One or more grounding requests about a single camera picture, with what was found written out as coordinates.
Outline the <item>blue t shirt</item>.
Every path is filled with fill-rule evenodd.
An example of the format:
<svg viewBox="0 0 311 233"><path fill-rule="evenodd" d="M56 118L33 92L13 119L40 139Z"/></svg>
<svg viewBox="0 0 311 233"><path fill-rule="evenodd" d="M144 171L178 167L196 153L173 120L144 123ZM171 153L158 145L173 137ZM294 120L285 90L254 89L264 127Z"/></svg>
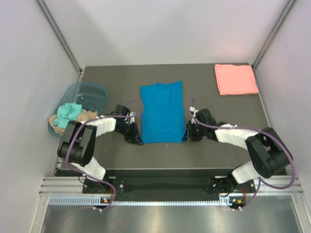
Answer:
<svg viewBox="0 0 311 233"><path fill-rule="evenodd" d="M185 133L181 81L140 87L143 143L181 143Z"/></svg>

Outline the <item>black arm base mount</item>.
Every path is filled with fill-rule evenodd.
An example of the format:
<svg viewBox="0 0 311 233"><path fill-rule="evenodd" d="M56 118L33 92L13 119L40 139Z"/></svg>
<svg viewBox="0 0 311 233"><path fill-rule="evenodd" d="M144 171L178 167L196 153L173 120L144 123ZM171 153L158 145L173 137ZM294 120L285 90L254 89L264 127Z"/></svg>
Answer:
<svg viewBox="0 0 311 233"><path fill-rule="evenodd" d="M229 176L232 169L109 169L103 180L118 193L136 190L195 190L208 194L254 193L254 181L237 184Z"/></svg>

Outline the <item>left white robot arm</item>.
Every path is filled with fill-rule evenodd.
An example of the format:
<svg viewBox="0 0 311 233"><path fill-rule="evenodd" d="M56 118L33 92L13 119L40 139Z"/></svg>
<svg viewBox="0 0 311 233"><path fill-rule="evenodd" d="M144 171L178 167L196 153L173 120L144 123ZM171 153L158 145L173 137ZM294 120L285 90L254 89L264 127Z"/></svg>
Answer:
<svg viewBox="0 0 311 233"><path fill-rule="evenodd" d="M90 177L99 192L106 192L110 188L110 180L105 178L106 169L93 156L96 138L117 132L123 135L125 142L142 146L135 116L126 106L117 105L108 116L82 122L70 121L60 140L58 157L65 160L70 169Z"/></svg>

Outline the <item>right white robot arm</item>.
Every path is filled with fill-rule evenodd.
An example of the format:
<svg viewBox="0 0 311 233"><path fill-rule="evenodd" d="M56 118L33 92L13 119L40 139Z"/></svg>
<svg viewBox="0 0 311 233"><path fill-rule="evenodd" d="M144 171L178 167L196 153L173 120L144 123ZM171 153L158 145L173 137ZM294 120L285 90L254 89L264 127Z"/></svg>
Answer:
<svg viewBox="0 0 311 233"><path fill-rule="evenodd" d="M206 137L218 143L227 143L248 151L250 161L235 168L228 175L227 187L240 191L245 182L256 178L271 178L286 166L293 157L273 128L250 129L216 122L208 109L189 108L191 120L186 124L183 141L198 142Z"/></svg>

